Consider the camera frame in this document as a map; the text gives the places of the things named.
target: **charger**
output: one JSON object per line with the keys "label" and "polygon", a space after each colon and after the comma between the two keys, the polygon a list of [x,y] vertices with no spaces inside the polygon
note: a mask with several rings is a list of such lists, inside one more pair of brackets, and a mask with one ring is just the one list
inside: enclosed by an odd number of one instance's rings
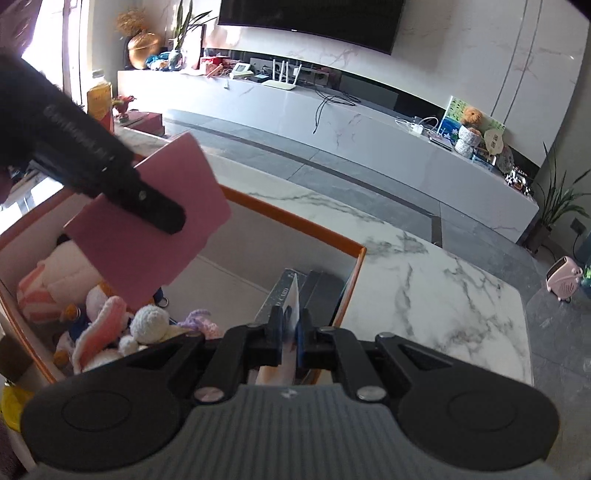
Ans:
{"label": "charger", "polygon": [[417,137],[420,137],[423,134],[423,129],[424,129],[424,127],[422,125],[413,124],[413,128],[411,129],[410,132],[413,135],[416,135]]}

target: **pink folder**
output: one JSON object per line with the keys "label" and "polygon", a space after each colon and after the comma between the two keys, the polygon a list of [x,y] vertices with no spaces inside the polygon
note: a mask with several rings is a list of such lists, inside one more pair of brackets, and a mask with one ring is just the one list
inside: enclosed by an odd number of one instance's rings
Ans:
{"label": "pink folder", "polygon": [[197,141],[189,133],[137,169],[146,183],[184,207],[182,231],[169,235],[99,195],[65,227],[103,278],[139,308],[170,284],[230,218],[230,206]]}

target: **white marble tabletop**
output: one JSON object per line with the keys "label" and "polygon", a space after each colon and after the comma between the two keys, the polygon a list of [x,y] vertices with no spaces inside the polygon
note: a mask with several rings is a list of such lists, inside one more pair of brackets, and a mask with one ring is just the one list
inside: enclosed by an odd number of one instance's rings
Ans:
{"label": "white marble tabletop", "polygon": [[[166,140],[120,129],[149,155]],[[435,245],[307,188],[204,148],[220,184],[306,218],[367,247],[341,327],[361,340],[394,332],[452,357],[532,383],[519,292]]]}

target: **television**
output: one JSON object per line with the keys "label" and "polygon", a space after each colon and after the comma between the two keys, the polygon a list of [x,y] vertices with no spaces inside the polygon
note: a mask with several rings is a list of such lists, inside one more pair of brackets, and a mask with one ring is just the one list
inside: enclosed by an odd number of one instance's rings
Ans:
{"label": "television", "polygon": [[291,30],[391,53],[404,0],[222,0],[218,23]]}

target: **green plant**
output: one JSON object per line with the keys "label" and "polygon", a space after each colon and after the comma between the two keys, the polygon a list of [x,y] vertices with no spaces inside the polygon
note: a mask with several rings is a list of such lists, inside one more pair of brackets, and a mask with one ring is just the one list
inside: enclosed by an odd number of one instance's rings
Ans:
{"label": "green plant", "polygon": [[550,165],[550,185],[548,187],[548,193],[546,194],[541,185],[537,183],[544,196],[544,205],[542,206],[540,222],[546,227],[551,228],[558,219],[567,212],[576,212],[585,218],[590,218],[585,209],[580,205],[576,205],[574,202],[581,197],[591,195],[591,193],[575,192],[574,186],[591,172],[591,168],[577,177],[570,187],[565,190],[564,182],[566,180],[567,170],[564,171],[562,180],[560,181],[560,184],[558,184],[554,148],[552,148],[551,152],[548,152],[548,148],[546,147],[546,144],[544,144],[544,151],[546,152],[546,157],[548,158]]}
{"label": "green plant", "polygon": [[193,0],[189,2],[189,13],[183,18],[183,0],[178,4],[177,10],[177,22],[174,26],[173,38],[174,38],[174,49],[181,50],[185,38],[187,38],[187,32],[189,31],[189,24],[191,23],[191,16],[193,15]]}
{"label": "green plant", "polygon": [[183,44],[185,39],[187,38],[187,33],[195,30],[202,25],[205,25],[209,20],[205,22],[200,22],[204,17],[208,16],[212,11],[204,12],[199,15],[193,15],[193,0],[189,2],[189,12],[187,16],[183,18],[183,0],[180,1],[178,4],[177,10],[177,21],[173,30],[173,38],[174,38],[174,49],[181,50],[183,48]]}

